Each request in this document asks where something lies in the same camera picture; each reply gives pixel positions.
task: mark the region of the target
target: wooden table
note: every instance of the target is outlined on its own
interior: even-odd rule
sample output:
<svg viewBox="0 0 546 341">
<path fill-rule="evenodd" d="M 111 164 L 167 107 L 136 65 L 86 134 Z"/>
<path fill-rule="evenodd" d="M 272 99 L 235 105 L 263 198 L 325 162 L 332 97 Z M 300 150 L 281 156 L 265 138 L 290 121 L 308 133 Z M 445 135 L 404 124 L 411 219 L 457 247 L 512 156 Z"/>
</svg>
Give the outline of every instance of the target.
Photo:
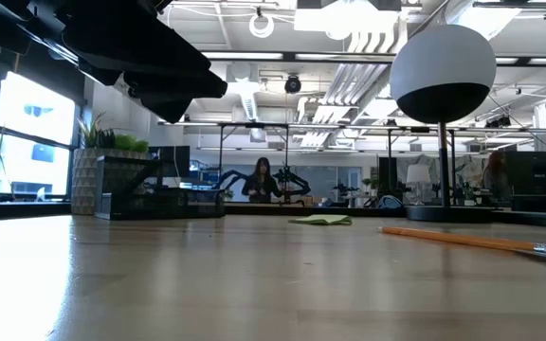
<svg viewBox="0 0 546 341">
<path fill-rule="evenodd" d="M 546 262 L 289 217 L 0 221 L 0 340 L 546 340 Z"/>
</svg>

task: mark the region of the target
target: pencil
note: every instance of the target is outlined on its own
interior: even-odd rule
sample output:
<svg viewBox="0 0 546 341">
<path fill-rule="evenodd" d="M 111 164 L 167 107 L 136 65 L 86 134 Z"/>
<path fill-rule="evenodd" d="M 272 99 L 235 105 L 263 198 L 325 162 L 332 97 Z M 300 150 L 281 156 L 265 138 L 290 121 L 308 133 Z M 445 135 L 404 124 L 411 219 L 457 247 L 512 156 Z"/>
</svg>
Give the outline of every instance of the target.
<svg viewBox="0 0 546 341">
<path fill-rule="evenodd" d="M 536 243 L 536 242 L 520 242 L 520 241 L 510 241 L 504 239 L 494 239 L 494 238 L 482 238 L 475 236 L 467 236 L 454 233 L 444 233 L 444 232 L 434 232 L 426 231 L 412 228 L 403 228 L 403 227 L 378 227 L 378 230 L 382 233 L 400 235 L 400 236 L 409 236 L 415 238 L 423 238 L 434 241 L 441 242 L 454 242 L 465 245 L 488 247 L 499 250 L 523 250 L 523 251 L 535 251 L 542 252 L 546 254 L 546 244 L 545 243 Z"/>
</svg>

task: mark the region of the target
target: long dark hair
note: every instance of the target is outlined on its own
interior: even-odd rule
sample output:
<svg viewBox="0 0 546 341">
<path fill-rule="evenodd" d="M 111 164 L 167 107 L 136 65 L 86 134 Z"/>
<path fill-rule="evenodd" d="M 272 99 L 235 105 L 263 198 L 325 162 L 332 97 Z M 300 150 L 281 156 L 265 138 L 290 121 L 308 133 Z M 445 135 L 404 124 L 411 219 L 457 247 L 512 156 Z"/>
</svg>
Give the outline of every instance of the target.
<svg viewBox="0 0 546 341">
<path fill-rule="evenodd" d="M 490 154 L 488 157 L 488 165 L 485 167 L 487 171 L 490 171 L 494 175 L 499 174 L 504 171 L 504 164 L 502 162 L 502 152 L 495 151 Z"/>
<path fill-rule="evenodd" d="M 266 165 L 266 173 L 264 174 L 264 178 L 268 179 L 271 177 L 271 165 L 269 164 L 269 159 L 267 159 L 266 157 L 261 157 L 260 159 L 258 159 L 258 161 L 256 161 L 256 166 L 254 167 L 254 173 L 252 175 L 256 177 L 261 176 L 262 164 Z"/>
</svg>

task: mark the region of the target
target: woman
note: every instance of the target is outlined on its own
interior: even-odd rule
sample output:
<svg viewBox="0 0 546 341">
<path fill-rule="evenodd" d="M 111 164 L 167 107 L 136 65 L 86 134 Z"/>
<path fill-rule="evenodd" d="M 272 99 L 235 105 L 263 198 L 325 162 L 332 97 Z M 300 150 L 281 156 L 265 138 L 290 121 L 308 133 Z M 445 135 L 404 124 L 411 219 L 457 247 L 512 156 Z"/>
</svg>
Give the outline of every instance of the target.
<svg viewBox="0 0 546 341">
<path fill-rule="evenodd" d="M 256 162 L 254 173 L 246 179 L 242 194 L 249 196 L 250 203 L 269 204 L 271 193 L 278 198 L 282 196 L 275 179 L 271 176 L 269 160 L 261 157 Z"/>
<path fill-rule="evenodd" d="M 488 158 L 488 165 L 483 170 L 483 187 L 489 189 L 495 198 L 509 200 L 511 190 L 504 167 L 504 156 L 501 152 L 493 152 Z"/>
</svg>

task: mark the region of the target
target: white spherical lamp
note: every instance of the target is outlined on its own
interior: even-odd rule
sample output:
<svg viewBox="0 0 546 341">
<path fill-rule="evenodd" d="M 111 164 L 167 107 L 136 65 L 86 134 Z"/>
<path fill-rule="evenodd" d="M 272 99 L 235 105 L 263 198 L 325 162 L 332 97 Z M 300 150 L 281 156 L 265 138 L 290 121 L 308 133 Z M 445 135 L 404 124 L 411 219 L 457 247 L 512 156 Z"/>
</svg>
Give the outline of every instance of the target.
<svg viewBox="0 0 546 341">
<path fill-rule="evenodd" d="M 478 32 L 432 27 L 408 40 L 391 66 L 391 95 L 410 118 L 451 122 L 477 109 L 496 77 L 492 47 Z"/>
</svg>

